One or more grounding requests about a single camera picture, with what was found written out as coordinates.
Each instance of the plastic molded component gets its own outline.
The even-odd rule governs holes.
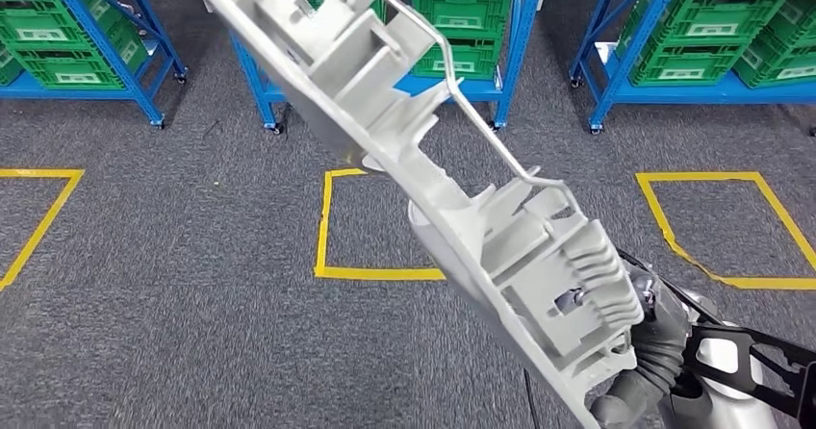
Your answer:
[[[584,427],[587,390],[636,366],[643,310],[616,249],[561,181],[523,169],[467,101],[451,49],[399,0],[384,25],[373,0],[209,0],[312,131],[348,164],[381,171],[410,198],[411,226],[447,280]],[[410,96],[395,84],[434,44],[446,78]],[[466,195],[420,149],[448,98],[518,176]]]

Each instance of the shelf shelf board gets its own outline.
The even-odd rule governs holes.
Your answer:
[[[408,74],[396,84],[396,88],[415,95],[439,84],[441,81],[442,78],[430,78]],[[471,102],[496,102],[501,98],[501,85],[500,76],[497,76],[495,80],[465,80],[459,84],[459,89],[462,90],[462,93],[465,94],[465,97]],[[271,83],[266,84],[266,93],[264,96],[269,103],[286,101],[286,96],[283,92]]]
[[[618,70],[616,42],[596,42],[607,79]],[[616,104],[814,104],[816,83],[800,83],[771,88],[748,88],[733,71],[716,86],[700,87],[635,87],[624,78],[615,94]]]

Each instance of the blue shelf frame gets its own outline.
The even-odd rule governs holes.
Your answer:
[[[522,71],[524,52],[532,30],[538,0],[513,0],[510,12],[510,32],[507,58],[504,65],[497,67],[494,80],[466,80],[460,88],[471,102],[496,102],[493,125],[507,126],[507,115],[513,101],[513,93]],[[267,129],[275,129],[277,120],[271,104],[286,102],[286,96],[276,88],[259,70],[252,57],[240,42],[231,36],[239,63],[249,83],[258,110]],[[427,78],[406,75],[396,86],[411,94],[419,93],[442,81],[442,78]]]
[[[63,1],[88,33],[103,57],[111,64],[116,75],[121,78],[125,88],[99,90],[47,89],[43,88],[30,74],[24,72],[9,86],[0,87],[0,98],[132,100],[144,111],[150,120],[150,124],[159,127],[164,126],[165,115],[156,106],[156,94],[159,92],[159,88],[170,69],[175,70],[174,76],[180,82],[186,81],[188,69],[170,42],[169,36],[150,7],[150,3],[147,0],[134,0],[136,3],[134,8],[138,11],[138,14],[133,14],[120,6],[116,0],[105,0],[124,13],[126,17],[149,35],[149,38],[144,40],[149,58],[136,72],[132,73],[105,34],[96,25],[96,21],[85,8],[82,0]],[[152,79],[143,81],[148,67],[155,61],[161,61],[158,63],[158,72]]]
[[[671,0],[652,0],[644,18],[632,36],[622,59],[615,55],[617,43],[596,42],[599,34],[635,0],[624,0],[610,12],[612,0],[599,0],[589,27],[570,67],[570,80],[576,88],[586,83],[596,100],[588,119],[590,132],[603,129],[603,119],[615,104],[813,104],[816,84],[801,83],[775,88],[748,88],[733,72],[713,87],[635,87],[628,74],[646,44],[651,31]],[[603,67],[602,88],[590,69],[597,57]]]

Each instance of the stacked green crate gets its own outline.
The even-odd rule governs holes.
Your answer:
[[[734,71],[749,88],[816,81],[816,0],[787,0]]]
[[[501,53],[511,0],[412,0],[447,38],[457,76],[492,80]],[[445,76],[442,49],[434,45],[412,70],[418,76]]]
[[[133,23],[105,0],[83,1],[128,67],[138,69],[147,51]],[[104,58],[62,0],[0,0],[0,38],[46,88],[124,88],[110,64],[100,64]],[[59,54],[59,65],[38,53]],[[68,64],[71,59],[76,62]]]
[[[323,4],[323,0],[307,0],[309,5],[312,6],[312,9],[317,10],[321,4]],[[375,0],[371,4],[371,9],[374,13],[380,17],[380,20],[385,21],[385,2],[383,0]]]
[[[629,74],[634,86],[713,86],[785,0],[672,0]],[[637,0],[616,53],[631,43],[651,0]]]
[[[8,86],[22,73],[23,67],[0,43],[0,86]]]

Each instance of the black cable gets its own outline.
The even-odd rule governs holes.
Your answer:
[[[527,368],[524,369],[524,388],[527,389],[527,403],[530,404],[530,416],[533,418],[533,427],[535,429],[541,429],[541,420],[538,418],[538,410],[536,410],[532,384],[530,383],[530,373],[527,371]]]

